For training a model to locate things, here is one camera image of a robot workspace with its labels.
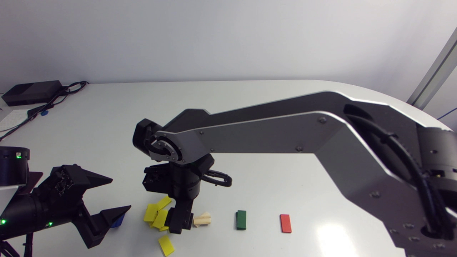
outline metal pole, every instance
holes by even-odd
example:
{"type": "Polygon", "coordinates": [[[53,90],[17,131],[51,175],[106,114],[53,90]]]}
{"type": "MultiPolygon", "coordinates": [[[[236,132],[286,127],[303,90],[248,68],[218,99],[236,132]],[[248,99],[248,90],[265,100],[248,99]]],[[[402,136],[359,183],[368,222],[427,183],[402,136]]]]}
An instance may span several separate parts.
{"type": "Polygon", "coordinates": [[[457,28],[452,33],[446,45],[427,71],[422,81],[409,97],[407,103],[420,110],[430,102],[432,97],[438,92],[451,72],[457,66],[457,28]]]}

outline wooden block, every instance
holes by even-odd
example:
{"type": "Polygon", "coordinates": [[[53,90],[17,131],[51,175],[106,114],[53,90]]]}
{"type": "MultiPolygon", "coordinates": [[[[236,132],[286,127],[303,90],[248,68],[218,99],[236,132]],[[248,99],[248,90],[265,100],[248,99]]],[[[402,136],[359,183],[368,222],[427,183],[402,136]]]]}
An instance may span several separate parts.
{"type": "Polygon", "coordinates": [[[146,222],[153,222],[157,217],[157,205],[156,204],[148,204],[146,208],[146,213],[144,214],[144,221],[146,222]]]}
{"type": "Polygon", "coordinates": [[[207,225],[207,224],[211,224],[211,218],[200,218],[200,217],[197,217],[194,219],[194,225],[196,227],[200,226],[200,225],[207,225]]]}
{"type": "Polygon", "coordinates": [[[168,238],[168,235],[164,235],[163,237],[159,238],[159,244],[165,256],[169,256],[175,251],[170,239],[168,238]]]}
{"type": "Polygon", "coordinates": [[[283,233],[292,233],[292,227],[290,226],[289,214],[281,214],[281,229],[283,233]]]}
{"type": "Polygon", "coordinates": [[[157,214],[157,218],[155,218],[154,223],[152,224],[155,228],[162,228],[165,226],[165,220],[167,219],[168,210],[160,210],[157,214]]]}
{"type": "Polygon", "coordinates": [[[236,212],[236,229],[246,230],[246,211],[238,210],[236,212]]]}
{"type": "Polygon", "coordinates": [[[202,215],[196,217],[196,219],[200,219],[200,218],[211,218],[211,215],[209,214],[209,212],[204,212],[202,215]]]}
{"type": "Polygon", "coordinates": [[[162,200],[160,200],[157,203],[157,210],[161,210],[161,209],[165,208],[165,206],[167,206],[170,203],[171,203],[171,198],[169,198],[168,196],[165,196],[164,198],[162,198],[162,200]]]}

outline green block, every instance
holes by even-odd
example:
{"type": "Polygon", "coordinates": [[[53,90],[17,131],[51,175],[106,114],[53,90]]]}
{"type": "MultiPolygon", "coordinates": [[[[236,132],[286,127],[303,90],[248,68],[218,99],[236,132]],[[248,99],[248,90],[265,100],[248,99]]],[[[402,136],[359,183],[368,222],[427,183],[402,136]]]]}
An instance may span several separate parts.
{"type": "Polygon", "coordinates": [[[236,212],[236,229],[237,230],[246,229],[246,211],[238,210],[236,212]]]}

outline yellow block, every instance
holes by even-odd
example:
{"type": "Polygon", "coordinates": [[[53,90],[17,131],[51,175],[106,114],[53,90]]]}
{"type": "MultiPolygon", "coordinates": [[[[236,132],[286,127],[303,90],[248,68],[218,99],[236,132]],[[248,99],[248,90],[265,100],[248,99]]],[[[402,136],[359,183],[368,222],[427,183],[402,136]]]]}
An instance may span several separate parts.
{"type": "Polygon", "coordinates": [[[171,203],[171,198],[169,198],[168,196],[165,196],[164,198],[162,198],[162,200],[160,200],[157,203],[157,210],[161,210],[161,209],[165,208],[165,206],[167,206],[170,203],[171,203]]]}
{"type": "Polygon", "coordinates": [[[155,217],[157,217],[157,211],[158,209],[156,204],[148,204],[143,220],[146,222],[153,222],[155,217]]]}
{"type": "Polygon", "coordinates": [[[169,256],[175,251],[170,239],[168,238],[168,235],[164,235],[163,237],[159,238],[159,244],[165,256],[169,256]]]}
{"type": "Polygon", "coordinates": [[[158,229],[165,226],[165,220],[167,219],[167,214],[168,214],[168,210],[160,210],[159,214],[157,214],[157,217],[155,218],[152,226],[156,227],[158,229]]]}

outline blue cable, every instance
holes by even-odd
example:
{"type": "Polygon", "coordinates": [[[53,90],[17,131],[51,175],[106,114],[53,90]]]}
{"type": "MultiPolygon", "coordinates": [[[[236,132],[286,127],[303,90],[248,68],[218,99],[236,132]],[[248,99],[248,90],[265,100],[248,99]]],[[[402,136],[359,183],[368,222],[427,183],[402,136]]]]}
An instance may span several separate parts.
{"type": "Polygon", "coordinates": [[[455,111],[455,110],[457,110],[457,107],[454,108],[454,109],[452,109],[452,110],[450,110],[450,111],[448,111],[446,114],[444,114],[443,116],[439,117],[437,120],[439,120],[439,119],[441,119],[441,118],[444,118],[446,115],[450,114],[451,112],[453,112],[453,111],[455,111]]]}

